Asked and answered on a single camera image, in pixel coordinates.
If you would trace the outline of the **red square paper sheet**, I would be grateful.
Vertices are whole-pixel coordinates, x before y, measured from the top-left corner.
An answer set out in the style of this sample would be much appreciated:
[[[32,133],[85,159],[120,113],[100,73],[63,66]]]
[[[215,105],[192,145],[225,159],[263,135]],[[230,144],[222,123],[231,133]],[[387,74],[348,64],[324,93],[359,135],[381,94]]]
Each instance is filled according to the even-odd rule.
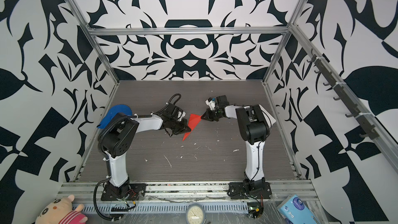
[[[202,118],[200,115],[191,114],[188,120],[188,127],[191,129],[189,132],[185,133],[182,141],[184,141],[189,134],[196,128],[196,126],[201,122]]]

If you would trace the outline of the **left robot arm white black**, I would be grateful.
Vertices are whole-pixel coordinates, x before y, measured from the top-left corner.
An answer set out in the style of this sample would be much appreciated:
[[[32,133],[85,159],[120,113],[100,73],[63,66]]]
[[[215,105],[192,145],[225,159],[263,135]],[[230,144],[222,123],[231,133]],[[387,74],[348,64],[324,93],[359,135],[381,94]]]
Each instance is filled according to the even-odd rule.
[[[102,131],[97,138],[111,185],[120,188],[129,181],[126,153],[137,133],[155,130],[164,130],[169,136],[189,133],[191,128],[185,115],[180,107],[171,103],[149,115],[133,115],[127,105],[112,107],[100,122]]]

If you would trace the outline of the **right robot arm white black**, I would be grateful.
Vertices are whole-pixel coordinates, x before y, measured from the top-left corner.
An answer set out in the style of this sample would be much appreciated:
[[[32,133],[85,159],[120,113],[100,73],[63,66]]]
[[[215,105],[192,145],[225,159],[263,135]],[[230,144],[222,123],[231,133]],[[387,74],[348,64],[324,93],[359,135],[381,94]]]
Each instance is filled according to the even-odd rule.
[[[263,150],[276,119],[262,105],[240,106],[230,104],[225,95],[210,97],[205,101],[208,109],[201,119],[219,121],[221,118],[237,120],[239,133],[246,145],[245,178],[262,180]]]

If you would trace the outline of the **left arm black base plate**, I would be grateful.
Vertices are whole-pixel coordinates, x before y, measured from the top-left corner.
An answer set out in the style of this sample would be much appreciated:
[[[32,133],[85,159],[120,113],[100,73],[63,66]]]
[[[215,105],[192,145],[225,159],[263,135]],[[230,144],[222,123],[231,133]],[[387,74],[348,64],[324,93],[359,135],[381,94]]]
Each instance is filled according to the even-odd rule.
[[[146,184],[128,184],[125,183],[120,187],[116,187],[111,183],[106,183],[101,200],[102,201],[116,201],[127,200],[135,201],[143,197],[146,193]]]

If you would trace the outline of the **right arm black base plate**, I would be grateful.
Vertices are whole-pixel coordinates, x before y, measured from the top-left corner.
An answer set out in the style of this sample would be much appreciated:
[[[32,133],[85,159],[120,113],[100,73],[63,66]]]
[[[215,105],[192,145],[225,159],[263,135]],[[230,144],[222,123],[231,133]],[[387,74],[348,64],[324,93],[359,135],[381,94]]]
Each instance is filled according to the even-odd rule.
[[[272,195],[271,186],[265,181],[254,181],[254,182],[238,182],[229,183],[227,195],[234,200],[238,199],[250,199],[251,197],[260,200],[270,199]]]

